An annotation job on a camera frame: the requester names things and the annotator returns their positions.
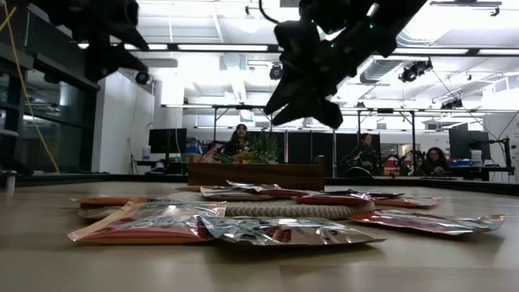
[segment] woman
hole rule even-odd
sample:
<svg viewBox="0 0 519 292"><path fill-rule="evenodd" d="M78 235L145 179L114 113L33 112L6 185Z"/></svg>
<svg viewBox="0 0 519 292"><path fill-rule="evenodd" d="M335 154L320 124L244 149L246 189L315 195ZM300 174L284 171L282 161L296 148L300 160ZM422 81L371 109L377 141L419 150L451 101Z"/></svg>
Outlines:
<svg viewBox="0 0 519 292"><path fill-rule="evenodd" d="M379 158L371 146L372 140L367 133L360 135L360 145L350 153L351 165L362 167L371 174L379 170Z"/></svg>
<svg viewBox="0 0 519 292"><path fill-rule="evenodd" d="M249 143L249 133L247 132L247 126L244 124L238 124L236 130L230 138L229 143L225 146L223 153L225 155L234 156L242 152L251 151L251 145Z"/></svg>
<svg viewBox="0 0 519 292"><path fill-rule="evenodd" d="M422 163L421 169L425 175L447 172L449 166L444 152L438 147L429 149L429 151L427 151L426 160Z"/></svg>

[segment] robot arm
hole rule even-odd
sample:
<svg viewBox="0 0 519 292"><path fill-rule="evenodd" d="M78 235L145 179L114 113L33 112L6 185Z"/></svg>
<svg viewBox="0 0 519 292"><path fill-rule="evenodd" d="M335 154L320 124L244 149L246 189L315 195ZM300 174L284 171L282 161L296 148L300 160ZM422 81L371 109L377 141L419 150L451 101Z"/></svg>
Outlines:
<svg viewBox="0 0 519 292"><path fill-rule="evenodd" d="M389 56L398 33L426 1L301 0L301 19L274 28L284 49L284 72L264 112L281 110L274 125L313 117L337 129L343 122L341 110L327 98L337 93L345 77L355 77L357 67L374 52ZM327 34L342 31L332 41L320 40L317 26Z"/></svg>

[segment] computer monitor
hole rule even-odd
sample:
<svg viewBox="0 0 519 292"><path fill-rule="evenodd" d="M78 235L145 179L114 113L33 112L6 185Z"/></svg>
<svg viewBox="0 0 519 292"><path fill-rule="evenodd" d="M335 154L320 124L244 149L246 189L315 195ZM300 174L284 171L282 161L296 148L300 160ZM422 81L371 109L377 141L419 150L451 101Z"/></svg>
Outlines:
<svg viewBox="0 0 519 292"><path fill-rule="evenodd" d="M448 139L451 145L450 157L454 159L470 159L470 150L481 150L485 160L491 159L488 133L485 131L449 130Z"/></svg>
<svg viewBox="0 0 519 292"><path fill-rule="evenodd" d="M185 153L186 140L187 129L185 128L153 129L149 131L149 145L152 147L152 153Z"/></svg>

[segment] white wall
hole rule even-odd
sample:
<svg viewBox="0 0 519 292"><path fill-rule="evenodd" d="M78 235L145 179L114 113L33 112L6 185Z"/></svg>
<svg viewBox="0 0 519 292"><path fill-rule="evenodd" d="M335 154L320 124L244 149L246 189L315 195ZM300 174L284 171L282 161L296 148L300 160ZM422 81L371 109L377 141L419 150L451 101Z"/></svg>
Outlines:
<svg viewBox="0 0 519 292"><path fill-rule="evenodd" d="M131 139L135 159L140 160L142 147L148 145L154 105L154 96L124 75L114 73L101 81L97 94L92 171L128 174L128 139Z"/></svg>

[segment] potted plant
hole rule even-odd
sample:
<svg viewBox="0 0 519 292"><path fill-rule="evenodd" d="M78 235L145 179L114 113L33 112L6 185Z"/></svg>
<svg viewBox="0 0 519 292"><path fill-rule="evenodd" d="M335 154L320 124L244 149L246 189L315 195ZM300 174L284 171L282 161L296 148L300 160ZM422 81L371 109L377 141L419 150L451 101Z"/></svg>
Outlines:
<svg viewBox="0 0 519 292"><path fill-rule="evenodd" d="M255 163L277 163L277 155L279 148L277 146L276 136L272 132L262 131L259 137L252 140L252 152L254 154Z"/></svg>

